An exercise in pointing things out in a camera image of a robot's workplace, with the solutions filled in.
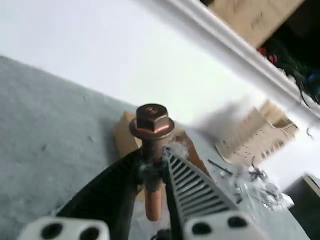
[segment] bolt head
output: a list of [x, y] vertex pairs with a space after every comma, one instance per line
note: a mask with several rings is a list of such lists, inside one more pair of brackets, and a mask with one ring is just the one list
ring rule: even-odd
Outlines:
[[157, 133], [169, 128], [167, 109], [159, 104], [146, 104], [136, 110], [136, 128]]

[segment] gray carpet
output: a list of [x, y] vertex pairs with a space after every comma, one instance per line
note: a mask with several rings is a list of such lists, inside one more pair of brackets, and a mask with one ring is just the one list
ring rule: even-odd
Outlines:
[[118, 159], [132, 105], [0, 57], [0, 239], [51, 214]]

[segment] cardboard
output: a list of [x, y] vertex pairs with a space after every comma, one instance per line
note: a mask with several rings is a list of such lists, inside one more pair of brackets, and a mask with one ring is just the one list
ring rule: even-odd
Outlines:
[[254, 48], [260, 47], [305, 0], [214, 0], [208, 8]]

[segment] white wall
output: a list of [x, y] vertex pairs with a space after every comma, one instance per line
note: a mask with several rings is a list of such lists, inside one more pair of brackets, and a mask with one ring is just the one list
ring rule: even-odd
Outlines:
[[[285, 109], [294, 105], [192, 20], [157, 2], [3, 1], [0, 54], [134, 105], [163, 104], [175, 120], [214, 135], [266, 95]], [[303, 110], [290, 114], [306, 127]], [[320, 176], [314, 158], [296, 165], [317, 152], [302, 135], [265, 163], [283, 187], [305, 170]], [[290, 169], [281, 176], [283, 166]]]

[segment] copper bolt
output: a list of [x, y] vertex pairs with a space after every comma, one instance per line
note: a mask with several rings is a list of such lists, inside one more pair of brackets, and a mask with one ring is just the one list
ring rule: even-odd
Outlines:
[[[175, 128], [167, 109], [159, 104], [146, 104], [136, 110], [136, 118], [129, 124], [130, 132], [142, 140], [141, 156], [145, 164], [161, 160], [166, 138]], [[144, 175], [145, 213], [150, 221], [157, 221], [162, 211], [161, 177], [154, 172]]]
[[145, 215], [150, 221], [157, 221], [162, 214], [162, 189], [154, 192], [144, 188]]

